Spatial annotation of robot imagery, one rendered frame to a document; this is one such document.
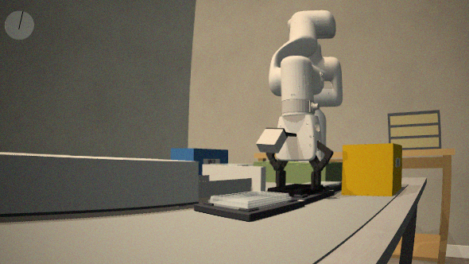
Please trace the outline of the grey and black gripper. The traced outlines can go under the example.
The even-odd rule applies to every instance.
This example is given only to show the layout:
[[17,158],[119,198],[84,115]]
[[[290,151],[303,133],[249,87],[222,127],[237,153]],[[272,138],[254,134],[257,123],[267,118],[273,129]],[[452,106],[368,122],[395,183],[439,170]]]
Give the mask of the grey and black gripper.
[[[284,168],[288,161],[309,161],[313,168],[311,190],[319,189],[321,171],[328,164],[333,151],[322,144],[318,116],[308,112],[284,113],[279,118],[277,128],[285,128],[285,132],[294,133],[297,136],[287,137],[280,152],[276,153],[278,160],[274,156],[275,153],[266,153],[269,163],[276,171],[276,187],[285,185],[286,171]],[[317,157],[317,151],[320,151],[320,157]],[[324,153],[324,158],[320,161],[322,153]]]

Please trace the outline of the blue open-top bin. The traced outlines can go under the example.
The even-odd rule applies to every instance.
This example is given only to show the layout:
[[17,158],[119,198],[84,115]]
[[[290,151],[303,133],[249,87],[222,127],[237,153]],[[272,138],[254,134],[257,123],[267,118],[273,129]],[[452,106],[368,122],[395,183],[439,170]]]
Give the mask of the blue open-top bin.
[[171,149],[171,160],[199,161],[199,176],[203,175],[203,165],[228,164],[228,149]]

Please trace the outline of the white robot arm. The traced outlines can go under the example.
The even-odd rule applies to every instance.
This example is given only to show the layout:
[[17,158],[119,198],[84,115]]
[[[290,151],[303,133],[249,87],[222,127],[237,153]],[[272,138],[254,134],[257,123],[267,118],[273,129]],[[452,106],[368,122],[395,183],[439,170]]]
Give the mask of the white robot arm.
[[[326,145],[326,117],[320,107],[342,104],[342,71],[337,58],[322,57],[317,39],[335,36],[335,19],[326,10],[300,11],[289,19],[288,27],[289,41],[271,60],[269,88],[281,96],[281,114],[308,112],[318,116],[322,144]],[[260,152],[279,153],[287,135],[297,136],[285,128],[266,128],[256,145]]]

